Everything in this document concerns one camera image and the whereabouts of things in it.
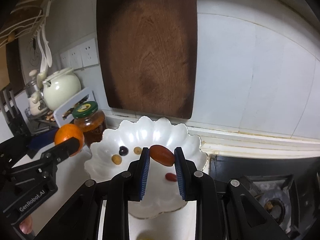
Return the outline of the person's left hand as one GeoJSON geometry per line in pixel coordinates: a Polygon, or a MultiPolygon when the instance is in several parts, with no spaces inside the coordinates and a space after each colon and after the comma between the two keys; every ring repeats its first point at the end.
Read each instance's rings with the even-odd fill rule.
{"type": "Polygon", "coordinates": [[[30,234],[32,232],[32,230],[33,230],[33,219],[32,219],[32,216],[29,215],[25,220],[23,220],[19,224],[19,228],[25,235],[30,234]]]}

